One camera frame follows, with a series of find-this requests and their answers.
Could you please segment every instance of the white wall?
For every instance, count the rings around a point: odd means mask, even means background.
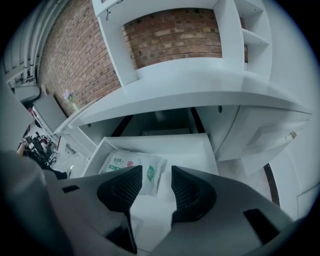
[[[32,120],[0,72],[0,151],[16,151]]]
[[[311,120],[302,133],[270,162],[279,192],[280,206],[296,218],[297,196],[320,181],[319,67],[311,47],[294,21],[275,2],[263,2],[271,26],[271,80],[296,94],[313,110]]]

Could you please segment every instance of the package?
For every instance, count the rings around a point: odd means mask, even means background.
[[[158,191],[160,176],[164,172],[166,164],[167,161],[157,155],[113,150],[106,158],[99,173],[113,172],[131,166],[142,166],[142,188],[139,195],[155,197]]]

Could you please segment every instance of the floor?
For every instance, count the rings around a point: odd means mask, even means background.
[[[87,159],[79,153],[57,153],[56,162],[52,169],[59,172],[67,172],[71,170],[70,179],[79,178],[85,169]]]
[[[240,160],[221,161],[216,164],[220,176],[247,184],[272,202],[268,179],[263,168],[247,176]]]

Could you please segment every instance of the white cabinet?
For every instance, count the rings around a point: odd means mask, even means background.
[[[301,132],[310,116],[279,108],[241,106],[216,158],[240,159],[286,145]]]

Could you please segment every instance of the open drawer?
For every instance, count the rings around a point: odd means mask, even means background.
[[[112,150],[155,154],[167,159],[164,172],[181,166],[218,175],[216,159],[206,133],[135,137],[105,137],[94,151],[82,177],[97,175]]]
[[[196,134],[198,130],[191,109],[179,108],[106,119],[64,133],[71,136],[67,140],[77,145],[77,151],[91,158],[104,137]]]

